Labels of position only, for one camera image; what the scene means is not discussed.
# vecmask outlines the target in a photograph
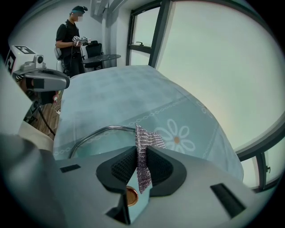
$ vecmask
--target crinkled foil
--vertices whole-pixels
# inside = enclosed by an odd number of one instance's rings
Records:
[[[165,143],[157,132],[149,132],[135,125],[135,145],[138,152],[138,188],[142,194],[151,184],[151,173],[147,168],[147,146],[166,148]]]

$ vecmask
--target table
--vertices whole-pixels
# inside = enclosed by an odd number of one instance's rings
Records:
[[[107,61],[107,60],[118,59],[120,57],[121,57],[120,55],[115,55],[115,54],[98,55],[98,56],[94,56],[94,57],[85,59],[82,61],[82,63],[87,64],[87,63],[103,62],[103,61]]]

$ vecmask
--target white flower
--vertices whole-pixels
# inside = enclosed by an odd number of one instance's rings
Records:
[[[201,107],[201,110],[204,114],[208,114],[209,117],[213,118],[212,114],[210,113],[210,111],[199,101],[196,101],[197,105],[199,105]]]
[[[186,139],[189,135],[188,126],[182,126],[178,131],[177,124],[173,119],[168,119],[167,126],[169,131],[162,127],[157,127],[154,131],[161,134],[164,141],[166,141],[165,145],[168,149],[183,154],[185,154],[185,150],[194,151],[196,149],[195,144],[191,140]]]

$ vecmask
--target light blue bedsheet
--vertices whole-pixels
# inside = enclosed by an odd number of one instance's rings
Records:
[[[76,142],[109,125],[161,133],[168,149],[212,161],[243,180],[242,165],[211,112],[194,96],[150,66],[113,67],[78,75],[62,95],[55,159]],[[110,130],[78,148],[85,157],[135,145],[134,134]]]

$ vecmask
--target person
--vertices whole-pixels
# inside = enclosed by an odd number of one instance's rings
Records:
[[[87,11],[86,7],[74,7],[69,14],[69,19],[65,24],[61,24],[57,30],[56,47],[61,50],[63,62],[69,77],[85,72],[82,64],[80,45],[76,46],[75,42],[72,41],[74,36],[79,37],[79,30],[75,22],[81,19],[85,10]]]

